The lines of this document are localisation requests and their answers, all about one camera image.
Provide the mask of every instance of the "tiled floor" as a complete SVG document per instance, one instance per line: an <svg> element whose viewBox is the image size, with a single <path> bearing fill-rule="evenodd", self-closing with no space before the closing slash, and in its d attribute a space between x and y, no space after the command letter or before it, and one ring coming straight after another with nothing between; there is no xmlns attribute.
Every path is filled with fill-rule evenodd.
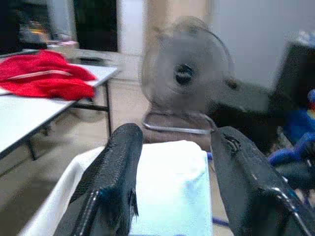
<svg viewBox="0 0 315 236"><path fill-rule="evenodd" d="M112 119L114 128L141 118L149 106L139 85L111 83ZM102 102L101 91L97 102ZM107 140L104 114L80 111L68 114L53 125L48 137L37 134L32 141L41 157L31 161L22 146L0 162L0 236L16 235L45 200L73 157L102 146ZM215 173L211 171L213 216L226 219ZM214 225L215 236L233 235L229 229Z"/></svg>

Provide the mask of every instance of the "red towel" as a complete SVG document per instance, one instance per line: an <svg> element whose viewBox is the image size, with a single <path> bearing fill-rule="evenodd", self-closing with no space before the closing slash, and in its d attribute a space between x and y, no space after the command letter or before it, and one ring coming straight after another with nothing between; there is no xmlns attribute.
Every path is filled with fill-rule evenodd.
<svg viewBox="0 0 315 236"><path fill-rule="evenodd" d="M59 53L13 56L0 64L0 87L19 96L79 100L94 96L84 81L95 80L87 70L70 65Z"/></svg>

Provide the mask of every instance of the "table leg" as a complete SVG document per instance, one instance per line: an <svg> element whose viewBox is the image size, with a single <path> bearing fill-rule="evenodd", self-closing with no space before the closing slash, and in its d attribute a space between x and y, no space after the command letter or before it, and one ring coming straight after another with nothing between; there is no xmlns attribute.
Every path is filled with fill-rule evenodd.
<svg viewBox="0 0 315 236"><path fill-rule="evenodd" d="M26 145L28 146L28 148L29 148L29 150L30 150L32 160L33 160L33 161L37 160L37 157L36 157L36 155L35 155L35 151L34 151L34 149L33 149L33 146L32 146L32 143L31 143L31 140L30 140L30 139L27 139Z"/></svg>
<svg viewBox="0 0 315 236"><path fill-rule="evenodd" d="M106 99L106 105L108 108L108 138L112 135L112 123L111 123L111 108L110 108L110 101L109 101L109 85L108 81L105 83L105 90L106 94L104 93L104 100Z"/></svg>

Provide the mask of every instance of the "metal table frame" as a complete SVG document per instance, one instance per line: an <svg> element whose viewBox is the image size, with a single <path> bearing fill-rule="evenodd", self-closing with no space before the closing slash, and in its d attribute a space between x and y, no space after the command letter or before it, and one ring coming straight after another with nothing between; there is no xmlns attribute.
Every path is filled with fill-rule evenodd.
<svg viewBox="0 0 315 236"><path fill-rule="evenodd" d="M4 157L6 157L8 154L10 154L13 150L15 150L16 148L18 148L20 145L22 144L26 144L30 150L31 153L31 158L32 160L37 160L39 157L36 155L33 146L32 146L32 142L31 142L31 137L38 133L41 129L44 129L45 127L47 127L47 125L52 122L54 119L56 119L59 115L61 115L63 112L68 111L68 109L70 108L79 108L79 109L88 109L88 110L95 110L95 111L103 111L103 112L107 112L108 116L107 116L107 121L108 121L108 135L109 137L112 134L112 127L111 127L111 113L110 113L110 94L109 94L109 85L108 82L110 81L110 79L113 77L113 75L111 75L111 77L106 80L103 84L101 84L100 86L103 86L105 89L103 89L103 93L104 93L104 106L99 106L99 105L93 105L93 104L80 104L79 101L74 102L73 104L71 104L70 106L68 106L67 108L65 108L64 110L60 111L59 113L55 114L54 116L50 117L47 121L45 121L43 124L41 124L40 126L38 126L36 129L34 129L33 131L31 131L30 133L28 133L26 136L24 136L23 138L17 140L14 144L12 144L11 146L9 146L7 149L5 149L4 151L2 151L0 153L0 160L3 159Z"/></svg>

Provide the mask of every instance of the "white cloth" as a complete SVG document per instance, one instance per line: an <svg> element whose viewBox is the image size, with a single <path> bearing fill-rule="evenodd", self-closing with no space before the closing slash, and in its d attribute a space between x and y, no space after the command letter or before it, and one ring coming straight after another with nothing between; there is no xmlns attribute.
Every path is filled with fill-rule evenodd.
<svg viewBox="0 0 315 236"><path fill-rule="evenodd" d="M20 236L53 235L85 169L103 147L76 156ZM187 141L144 145L138 165L137 202L130 235L211 236L207 153Z"/></svg>

